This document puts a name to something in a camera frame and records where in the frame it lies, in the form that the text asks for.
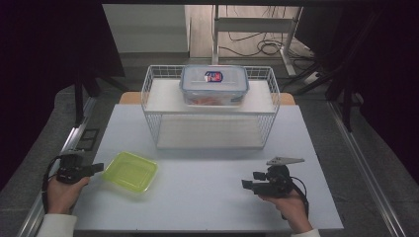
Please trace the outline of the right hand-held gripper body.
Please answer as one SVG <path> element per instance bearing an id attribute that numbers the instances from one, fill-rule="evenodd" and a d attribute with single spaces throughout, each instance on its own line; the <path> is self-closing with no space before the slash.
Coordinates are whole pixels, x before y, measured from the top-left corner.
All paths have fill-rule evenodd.
<path id="1" fill-rule="evenodd" d="M 293 177 L 288 169 L 289 164 L 301 163 L 303 158 L 275 157 L 267 162 L 269 168 L 265 173 L 266 181 L 260 181 L 260 196 L 284 198 L 292 190 L 302 195 L 301 189 L 293 182 Z"/>

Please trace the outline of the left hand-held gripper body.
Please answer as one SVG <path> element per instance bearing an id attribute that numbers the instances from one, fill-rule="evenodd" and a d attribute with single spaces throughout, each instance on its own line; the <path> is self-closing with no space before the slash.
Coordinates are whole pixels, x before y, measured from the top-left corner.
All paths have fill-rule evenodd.
<path id="1" fill-rule="evenodd" d="M 91 177 L 93 171 L 90 166 L 83 166 L 83 157 L 78 154 L 64 154 L 59 156 L 59 168 L 56 179 L 63 184 L 76 184 L 82 178 Z"/>

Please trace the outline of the white wire shelf rack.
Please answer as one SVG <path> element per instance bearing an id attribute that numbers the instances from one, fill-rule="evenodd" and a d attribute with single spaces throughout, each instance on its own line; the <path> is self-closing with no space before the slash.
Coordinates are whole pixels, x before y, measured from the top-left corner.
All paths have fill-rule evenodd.
<path id="1" fill-rule="evenodd" d="M 239 107 L 188 106 L 179 88 L 186 65 L 152 65 L 142 87 L 142 109 L 160 149 L 261 149 L 281 96 L 272 68 L 243 66 L 249 90 Z"/>

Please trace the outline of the clear plastic food container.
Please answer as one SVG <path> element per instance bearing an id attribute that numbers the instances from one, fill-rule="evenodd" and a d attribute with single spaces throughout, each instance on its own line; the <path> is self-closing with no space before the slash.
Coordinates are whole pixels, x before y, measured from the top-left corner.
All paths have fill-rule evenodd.
<path id="1" fill-rule="evenodd" d="M 239 107 L 249 90 L 246 69 L 237 65 L 186 65 L 181 72 L 179 88 L 188 106 L 193 98 L 217 97 Z"/>

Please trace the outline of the person's left hand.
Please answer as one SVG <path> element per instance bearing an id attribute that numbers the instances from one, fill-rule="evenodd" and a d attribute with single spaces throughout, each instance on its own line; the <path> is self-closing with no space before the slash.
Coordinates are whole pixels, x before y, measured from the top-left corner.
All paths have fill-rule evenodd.
<path id="1" fill-rule="evenodd" d="M 56 177 L 51 178 L 47 186 L 47 214 L 69 214 L 82 189 L 89 183 L 89 177 L 72 185 L 61 183 Z"/>

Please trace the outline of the person's right hand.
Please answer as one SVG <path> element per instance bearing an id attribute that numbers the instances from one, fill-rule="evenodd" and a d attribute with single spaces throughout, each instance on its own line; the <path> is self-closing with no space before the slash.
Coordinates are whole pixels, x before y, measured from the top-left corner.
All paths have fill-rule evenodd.
<path id="1" fill-rule="evenodd" d="M 303 234 L 313 230 L 305 212 L 300 195 L 291 191 L 286 197 L 260 196 L 260 199 L 272 203 L 286 219 L 294 234 Z"/>

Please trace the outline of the yellow-green plastic tray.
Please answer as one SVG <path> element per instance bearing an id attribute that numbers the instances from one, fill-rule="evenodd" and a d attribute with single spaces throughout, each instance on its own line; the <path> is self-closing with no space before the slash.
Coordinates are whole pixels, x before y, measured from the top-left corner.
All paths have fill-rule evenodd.
<path id="1" fill-rule="evenodd" d="M 120 152 L 107 166 L 102 178 L 128 191 L 144 193 L 157 171 L 156 162 L 129 152 Z"/>

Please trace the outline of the black metal stand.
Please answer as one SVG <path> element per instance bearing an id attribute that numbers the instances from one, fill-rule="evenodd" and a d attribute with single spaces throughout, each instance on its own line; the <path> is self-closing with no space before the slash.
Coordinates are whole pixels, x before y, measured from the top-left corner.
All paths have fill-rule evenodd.
<path id="1" fill-rule="evenodd" d="M 101 94 L 100 86 L 97 82 L 97 79 L 102 79 L 108 84 L 114 86 L 115 88 L 121 90 L 122 92 L 127 92 L 128 87 L 118 82 L 116 79 L 108 76 L 97 69 L 81 69 L 77 71 L 74 81 L 74 99 L 75 99 L 75 126 L 78 127 L 82 124 L 83 119 L 85 118 L 84 113 L 86 109 L 84 108 L 84 97 L 83 92 L 86 91 L 91 98 L 96 98 Z"/>
<path id="2" fill-rule="evenodd" d="M 308 69 L 308 71 L 314 72 L 318 68 L 321 68 L 322 74 L 315 81 L 303 86 L 302 88 L 291 91 L 293 96 L 300 96 L 319 87 L 320 85 L 331 82 L 325 92 L 325 99 L 327 101 L 336 101 L 339 96 L 343 96 L 342 123 L 349 131 L 352 131 L 350 115 L 354 87 L 351 68 L 356 61 L 357 55 L 362 50 L 367 37 L 377 22 L 379 15 L 379 11 L 371 11 L 366 16 L 365 20 L 359 24 L 357 29 L 349 36 L 348 42 L 342 47 L 342 51 L 339 53 L 339 58 L 332 69 L 326 69 L 323 62 L 317 61 Z"/>

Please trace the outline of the wooden table board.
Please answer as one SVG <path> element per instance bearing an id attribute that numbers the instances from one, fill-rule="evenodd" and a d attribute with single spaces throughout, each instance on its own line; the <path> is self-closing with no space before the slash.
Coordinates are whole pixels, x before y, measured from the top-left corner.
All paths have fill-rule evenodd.
<path id="1" fill-rule="evenodd" d="M 120 104 L 124 105 L 139 105 L 141 103 L 140 92 L 125 92 L 121 95 Z M 290 93 L 281 94 L 281 104 L 286 106 L 294 106 L 295 100 Z"/>

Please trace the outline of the orange food pieces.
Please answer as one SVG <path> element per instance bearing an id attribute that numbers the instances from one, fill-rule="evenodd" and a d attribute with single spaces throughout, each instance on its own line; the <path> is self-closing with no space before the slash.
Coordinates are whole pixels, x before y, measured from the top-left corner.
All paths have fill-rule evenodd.
<path id="1" fill-rule="evenodd" d="M 230 102 L 224 98 L 200 97 L 191 99 L 189 104 L 194 106 L 228 106 Z"/>

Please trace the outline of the dark curtain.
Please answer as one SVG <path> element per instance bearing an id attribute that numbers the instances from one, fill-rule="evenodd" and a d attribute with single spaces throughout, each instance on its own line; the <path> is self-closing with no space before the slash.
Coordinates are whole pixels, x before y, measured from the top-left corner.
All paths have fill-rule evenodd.
<path id="1" fill-rule="evenodd" d="M 0 191 L 60 90 L 124 75 L 102 0 L 0 0 Z"/>
<path id="2" fill-rule="evenodd" d="M 295 37 L 333 70 L 367 22 L 366 7 L 305 7 Z M 326 92 L 335 99 L 352 79 L 361 113 L 419 184 L 419 0 L 392 0 L 371 29 L 349 72 Z"/>

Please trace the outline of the white power strip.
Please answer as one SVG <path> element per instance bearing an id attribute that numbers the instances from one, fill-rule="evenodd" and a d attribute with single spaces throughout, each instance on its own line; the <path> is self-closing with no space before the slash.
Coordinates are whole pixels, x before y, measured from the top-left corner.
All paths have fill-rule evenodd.
<path id="1" fill-rule="evenodd" d="M 311 74 L 310 74 L 307 78 L 305 78 L 305 79 L 303 80 L 303 83 L 304 83 L 305 85 L 308 85 L 308 84 L 310 84 L 310 83 L 312 83 L 312 82 L 316 81 L 316 80 L 317 80 L 320 76 L 321 76 L 321 73 L 320 73 L 320 72 L 315 71 L 315 72 L 311 73 Z"/>

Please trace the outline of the aluminium rail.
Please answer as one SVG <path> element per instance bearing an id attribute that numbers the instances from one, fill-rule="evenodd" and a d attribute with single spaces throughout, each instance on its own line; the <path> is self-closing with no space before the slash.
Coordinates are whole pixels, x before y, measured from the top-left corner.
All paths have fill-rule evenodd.
<path id="1" fill-rule="evenodd" d="M 59 155 L 69 152 L 83 153 L 83 150 L 77 149 L 77 144 L 79 143 L 91 114 L 93 113 L 96 102 L 97 100 L 95 98 L 88 98 L 82 105 L 81 121 L 80 123 L 76 123 L 69 131 Z M 16 237 L 36 237 L 38 230 L 42 225 L 43 216 L 44 208 L 42 202 L 42 192 L 39 192 Z"/>
<path id="2" fill-rule="evenodd" d="M 392 207 L 388 197 L 379 185 L 377 178 L 368 164 L 355 136 L 344 124 L 339 106 L 333 102 L 328 102 L 327 106 L 334 117 L 338 129 L 340 130 L 343 139 L 350 150 L 351 156 L 354 159 L 364 182 L 366 183 L 366 186 L 377 206 L 378 212 L 381 215 L 387 230 L 389 231 L 389 234 L 391 237 L 408 237 L 407 232 L 402 227 L 401 221 Z"/>

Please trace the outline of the white metal desk frame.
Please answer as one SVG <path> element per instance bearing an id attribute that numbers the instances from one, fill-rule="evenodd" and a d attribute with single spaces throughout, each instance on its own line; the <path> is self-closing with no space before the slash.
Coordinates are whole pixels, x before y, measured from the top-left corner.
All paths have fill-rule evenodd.
<path id="1" fill-rule="evenodd" d="M 291 18 L 251 18 L 251 17 L 221 17 L 219 6 L 212 6 L 212 49 L 211 63 L 219 62 L 218 35 L 220 33 L 255 33 L 255 34 L 285 34 L 286 41 L 280 46 L 281 59 L 289 76 L 296 76 L 289 57 L 291 44 L 300 18 L 302 8 L 296 7 Z"/>

